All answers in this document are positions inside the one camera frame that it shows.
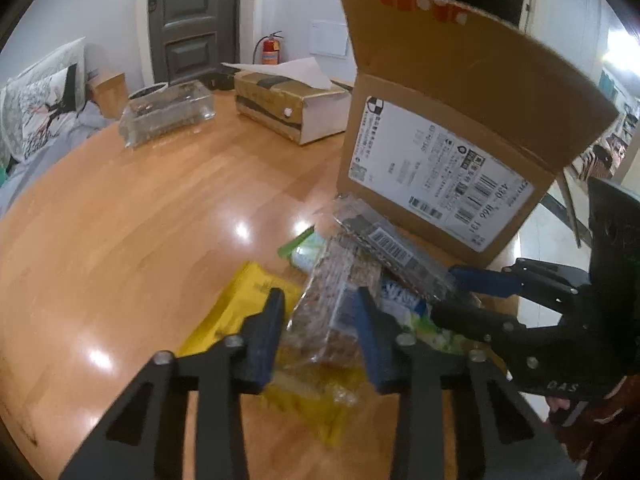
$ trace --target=open cardboard box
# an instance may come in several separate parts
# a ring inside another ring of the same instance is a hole
[[[480,10],[342,4],[358,76],[338,191],[487,266],[617,110],[564,59]]]

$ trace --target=yellow package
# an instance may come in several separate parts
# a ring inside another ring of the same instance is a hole
[[[220,294],[207,317],[191,333],[178,357],[204,352],[224,336],[239,332],[245,317],[258,314],[272,287],[285,295],[285,318],[289,319],[302,289],[283,278],[268,274],[255,262],[247,262]],[[273,381],[262,396],[270,406],[297,413],[318,432],[325,444],[338,444],[340,433],[355,392],[365,380],[364,370],[346,370],[328,365],[290,365],[286,350],[280,348]]]

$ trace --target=gray door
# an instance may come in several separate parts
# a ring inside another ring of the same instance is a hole
[[[209,82],[220,62],[237,62],[238,9],[238,0],[148,0],[156,82]]]

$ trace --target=door frame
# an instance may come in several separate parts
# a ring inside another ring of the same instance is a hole
[[[142,81],[145,86],[153,85],[154,69],[151,63],[151,42],[149,40],[149,15],[147,0],[136,0],[136,33],[140,51]],[[251,63],[255,42],[262,34],[262,0],[238,0],[236,14],[239,15],[238,31],[239,57],[242,63]]]

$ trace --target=gray blanket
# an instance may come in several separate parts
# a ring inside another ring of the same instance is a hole
[[[0,218],[9,211],[20,194],[51,166],[112,122],[105,119],[100,113],[100,108],[91,101],[87,101],[79,114],[69,114],[57,137],[50,139],[28,160],[17,164],[11,170],[9,178],[0,187]]]

